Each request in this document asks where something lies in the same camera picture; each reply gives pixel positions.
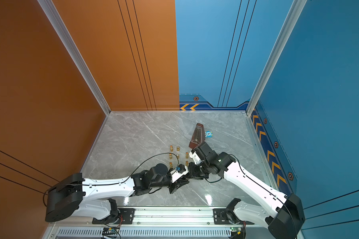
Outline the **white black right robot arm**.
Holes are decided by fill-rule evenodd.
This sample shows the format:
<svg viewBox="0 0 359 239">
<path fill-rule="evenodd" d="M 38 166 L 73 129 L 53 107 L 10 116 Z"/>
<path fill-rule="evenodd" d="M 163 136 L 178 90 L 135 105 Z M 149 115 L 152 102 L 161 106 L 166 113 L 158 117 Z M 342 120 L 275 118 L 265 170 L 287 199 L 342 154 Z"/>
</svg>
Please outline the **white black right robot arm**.
<svg viewBox="0 0 359 239">
<path fill-rule="evenodd" d="M 305 222 L 302 201 L 297 195 L 286 195 L 271 188 L 242 167 L 234 155 L 192 150 L 189 156 L 201 173 L 218 175 L 233 183 L 259 204 L 255 206 L 239 199 L 232 200 L 227 207 L 232 221 L 260 225 L 276 239 L 297 238 Z"/>
</svg>

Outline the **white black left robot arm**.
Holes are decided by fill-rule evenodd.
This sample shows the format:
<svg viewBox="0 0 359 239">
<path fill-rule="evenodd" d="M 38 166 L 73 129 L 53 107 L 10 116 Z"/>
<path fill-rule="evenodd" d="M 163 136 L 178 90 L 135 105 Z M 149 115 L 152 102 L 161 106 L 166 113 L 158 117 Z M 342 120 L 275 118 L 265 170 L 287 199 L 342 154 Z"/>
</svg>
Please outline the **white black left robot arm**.
<svg viewBox="0 0 359 239">
<path fill-rule="evenodd" d="M 157 164 L 127 179 L 94 180 L 73 174 L 47 192 L 45 221 L 52 223 L 74 217 L 92 217 L 108 224 L 118 217 L 115 197 L 135 197 L 168 188 L 170 193 L 182 184 L 188 184 L 188 167 L 180 164 L 168 169 Z"/>
</svg>

